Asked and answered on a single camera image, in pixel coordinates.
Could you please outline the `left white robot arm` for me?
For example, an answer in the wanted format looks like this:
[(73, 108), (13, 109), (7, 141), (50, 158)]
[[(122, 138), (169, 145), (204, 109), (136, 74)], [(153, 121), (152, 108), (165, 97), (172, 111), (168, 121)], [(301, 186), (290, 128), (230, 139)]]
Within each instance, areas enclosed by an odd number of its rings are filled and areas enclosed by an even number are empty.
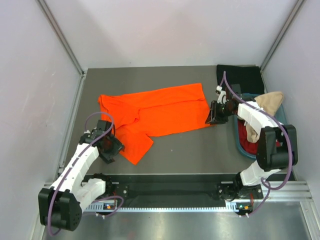
[(86, 130), (80, 137), (75, 153), (63, 172), (50, 187), (38, 194), (39, 221), (49, 230), (74, 231), (83, 212), (96, 200), (115, 195), (115, 186), (109, 176), (95, 173), (86, 183), (86, 174), (95, 160), (101, 158), (106, 164), (125, 146), (115, 136), (112, 121), (99, 120), (96, 127)]

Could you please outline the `orange t shirt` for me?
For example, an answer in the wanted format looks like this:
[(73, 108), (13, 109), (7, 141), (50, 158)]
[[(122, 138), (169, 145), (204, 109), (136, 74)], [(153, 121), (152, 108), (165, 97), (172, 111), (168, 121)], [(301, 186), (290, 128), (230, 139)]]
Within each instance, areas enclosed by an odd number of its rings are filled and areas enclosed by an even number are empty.
[(208, 127), (210, 107), (203, 85), (193, 83), (118, 96), (101, 94), (102, 120), (114, 120), (115, 136), (124, 145), (121, 155), (137, 165), (163, 137)]

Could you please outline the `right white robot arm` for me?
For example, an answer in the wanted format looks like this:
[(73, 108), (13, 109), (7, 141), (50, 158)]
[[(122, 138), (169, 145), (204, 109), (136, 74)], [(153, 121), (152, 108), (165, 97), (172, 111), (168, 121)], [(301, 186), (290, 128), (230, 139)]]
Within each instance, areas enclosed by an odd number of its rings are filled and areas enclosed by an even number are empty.
[(252, 127), (259, 137), (255, 161), (237, 174), (233, 192), (245, 198), (252, 186), (266, 184), (265, 180), (283, 169), (292, 170), (298, 162), (297, 131), (293, 125), (284, 125), (261, 108), (256, 101), (245, 101), (216, 87), (218, 99), (211, 102), (206, 124), (218, 125), (237, 116)]

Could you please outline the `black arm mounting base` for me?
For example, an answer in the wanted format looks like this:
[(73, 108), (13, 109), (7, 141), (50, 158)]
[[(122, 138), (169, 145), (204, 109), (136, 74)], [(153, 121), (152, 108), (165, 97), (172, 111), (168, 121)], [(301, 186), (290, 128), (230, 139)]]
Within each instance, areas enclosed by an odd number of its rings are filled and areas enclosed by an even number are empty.
[(103, 174), (85, 176), (106, 182), (104, 196), (123, 197), (123, 207), (221, 207), (224, 201), (261, 200), (262, 184), (239, 189), (236, 174)]

